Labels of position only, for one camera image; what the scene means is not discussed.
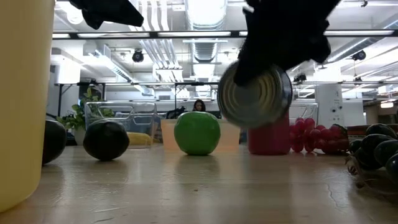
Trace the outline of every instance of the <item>can lid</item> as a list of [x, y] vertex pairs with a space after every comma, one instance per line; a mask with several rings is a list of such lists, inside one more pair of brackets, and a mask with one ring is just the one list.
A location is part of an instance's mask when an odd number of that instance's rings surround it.
[[281, 118], [292, 102], [292, 84], [287, 74], [273, 66], [244, 87], [234, 75], [238, 61], [232, 63], [218, 85], [218, 106], [226, 119], [242, 128], [258, 128]]

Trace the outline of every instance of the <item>fluorescent light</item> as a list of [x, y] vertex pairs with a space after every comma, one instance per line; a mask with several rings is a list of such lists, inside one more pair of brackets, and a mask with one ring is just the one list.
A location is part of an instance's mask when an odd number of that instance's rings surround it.
[[394, 106], [394, 103], [381, 103], [380, 107], [381, 108], [392, 108]]
[[106, 83], [106, 85], [111, 85], [111, 86], [129, 86], [131, 84], [130, 83]]
[[227, 37], [231, 35], [228, 31], [190, 31], [190, 32], [159, 32], [159, 37]]
[[147, 32], [130, 32], [130, 33], [84, 33], [78, 34], [80, 38], [94, 38], [94, 37], [103, 37], [103, 38], [123, 38], [123, 37], [149, 37], [149, 33]]
[[228, 40], [182, 40], [184, 44], [197, 44], [197, 43], [210, 43], [210, 44], [215, 44], [215, 43], [228, 43]]
[[52, 34], [53, 39], [70, 38], [69, 34]]
[[325, 35], [391, 35], [393, 30], [326, 30]]

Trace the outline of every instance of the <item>wooden table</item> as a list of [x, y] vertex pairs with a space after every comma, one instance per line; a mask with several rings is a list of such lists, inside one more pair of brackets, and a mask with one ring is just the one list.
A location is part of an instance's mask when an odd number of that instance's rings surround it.
[[398, 206], [358, 190], [343, 157], [188, 157], [161, 147], [97, 162], [67, 148], [1, 224], [397, 223]]

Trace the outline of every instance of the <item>grape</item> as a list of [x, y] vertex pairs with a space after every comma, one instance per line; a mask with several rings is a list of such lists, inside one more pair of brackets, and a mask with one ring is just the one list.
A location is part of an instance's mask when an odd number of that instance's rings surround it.
[[333, 139], [333, 135], [329, 129], [325, 128], [321, 131], [321, 138], [325, 141], [329, 141]]
[[304, 118], [297, 118], [297, 119], [296, 119], [296, 123], [297, 123], [298, 121], [304, 121]]
[[331, 150], [335, 150], [335, 151], [337, 151], [338, 150], [338, 144], [337, 144], [337, 141], [335, 141], [335, 140], [330, 140], [330, 141], [328, 141], [328, 147], [331, 149]]
[[324, 125], [318, 125], [315, 129], [322, 131], [323, 129], [326, 129], [326, 127], [324, 127]]
[[318, 140], [315, 142], [315, 147], [316, 147], [317, 149], [324, 149], [324, 148], [326, 147], [326, 141], [323, 140], [323, 139], [318, 139]]
[[337, 127], [336, 125], [332, 125], [332, 126], [329, 128], [329, 130], [330, 130], [331, 132], [334, 132], [334, 133], [340, 133], [340, 132], [341, 132], [341, 131], [340, 131], [340, 128]]
[[303, 148], [304, 148], [303, 143], [296, 143], [296, 144], [293, 144], [293, 146], [292, 146], [292, 149], [295, 152], [301, 152], [303, 150]]
[[291, 133], [294, 133], [294, 134], [299, 134], [300, 133], [300, 131], [299, 131], [299, 127], [297, 127], [296, 125], [290, 125], [290, 132]]
[[317, 130], [317, 129], [314, 129], [314, 130], [311, 130], [311, 132], [310, 132], [310, 137], [312, 138], [312, 139], [314, 139], [314, 140], [318, 140], [318, 139], [320, 139], [321, 138], [321, 131], [319, 131], [319, 130]]
[[297, 138], [297, 135], [295, 133], [293, 133], [293, 132], [289, 133], [290, 142], [294, 142], [296, 140], [296, 138]]
[[340, 128], [339, 127], [337, 127], [337, 126], [335, 126], [335, 125], [332, 125], [330, 128], [329, 128], [329, 130], [331, 131], [331, 135], [332, 135], [332, 138], [334, 138], [334, 139], [341, 139], [342, 137], [343, 137], [343, 135], [341, 134], [341, 131], [340, 131]]
[[349, 141], [348, 139], [339, 139], [337, 140], [338, 149], [347, 151], [349, 148]]
[[313, 131], [313, 129], [308, 129], [308, 128], [304, 131], [304, 139], [311, 138], [311, 136], [310, 136], [311, 131]]
[[314, 147], [314, 141], [309, 140], [304, 144], [304, 148], [307, 152], [312, 152], [315, 147]]
[[304, 121], [297, 121], [296, 122], [296, 128], [298, 129], [299, 133], [304, 133], [304, 131], [305, 131]]
[[305, 119], [304, 124], [306, 128], [311, 128], [311, 129], [315, 128], [315, 121], [312, 118]]

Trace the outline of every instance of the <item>ceiling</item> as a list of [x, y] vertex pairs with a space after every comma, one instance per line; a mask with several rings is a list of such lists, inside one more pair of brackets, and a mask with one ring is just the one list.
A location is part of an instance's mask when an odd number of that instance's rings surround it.
[[[128, 26], [121, 24], [107, 24], [104, 23], [99, 30], [93, 30], [88, 27], [84, 21], [81, 23], [72, 24], [68, 20], [67, 10], [65, 10], [65, 5], [68, 2], [59, 1], [57, 2], [57, 7], [55, 10], [54, 19], [54, 32], [121, 32], [121, 31], [131, 31]], [[368, 0], [368, 5], [366, 7], [361, 7], [363, 1], [342, 1], [340, 5], [331, 13], [329, 16], [330, 26], [329, 29], [382, 29], [385, 24], [391, 23], [391, 21], [398, 21], [398, 1], [377, 1]], [[187, 30], [187, 20], [185, 18], [185, 6], [183, 0], [167, 0], [167, 22], [170, 30], [180, 31]], [[226, 17], [224, 21], [224, 30], [246, 30], [246, 22], [242, 14], [242, 7], [246, 5], [242, 0], [229, 0], [228, 7], [226, 8]], [[152, 4], [148, 0], [148, 21], [152, 18], [151, 7]], [[149, 23], [150, 29], [155, 30], [154, 26]], [[286, 28], [291, 26], [305, 26], [305, 24], [295, 24], [294, 21], [286, 23]], [[342, 47], [347, 47], [347, 44], [354, 41], [354, 38], [342, 38], [334, 37], [329, 38], [332, 52], [336, 50], [341, 50]], [[220, 76], [223, 74], [227, 66], [236, 58], [238, 50], [242, 45], [244, 39], [223, 39], [225, 43], [219, 44], [217, 51], [216, 61], [218, 64], [215, 65], [214, 76]], [[189, 44], [184, 44], [182, 39], [174, 39], [173, 47], [175, 53], [177, 54], [178, 61], [182, 66], [182, 75], [184, 78], [189, 78], [192, 76], [192, 55], [190, 53]], [[55, 40], [54, 46], [60, 47], [63, 50], [70, 52], [70, 48], [81, 47], [82, 40]], [[148, 57], [144, 50], [144, 61], [141, 63], [134, 63], [132, 61], [132, 54], [134, 49], [142, 49], [139, 40], [96, 40], [97, 45], [106, 44], [112, 51], [112, 59], [117, 61], [123, 69], [131, 73], [133, 78], [138, 78], [140, 80], [151, 80], [153, 62]], [[366, 47], [364, 51], [366, 52], [366, 59], [361, 62], [356, 62], [354, 66], [353, 60], [343, 60], [335, 63], [341, 67], [343, 78], [347, 80], [352, 80], [354, 75], [359, 75], [369, 71], [377, 70], [383, 66], [396, 61], [396, 56], [398, 55], [397, 50], [394, 47], [398, 46], [398, 39], [389, 37], [376, 42], [369, 47]], [[114, 74], [109, 72], [104, 68], [97, 65], [85, 65], [84, 71], [81, 75], [83, 77], [91, 78], [104, 78], [112, 81]], [[309, 80], [312, 79], [312, 74], [314, 73], [313, 62], [304, 62], [299, 67], [295, 68], [294, 71], [290, 71], [290, 75], [294, 76], [299, 72], [305, 72]], [[397, 74], [398, 69], [392, 67], [385, 72], [379, 73], [372, 78], [377, 80], [375, 77], [394, 77]]]

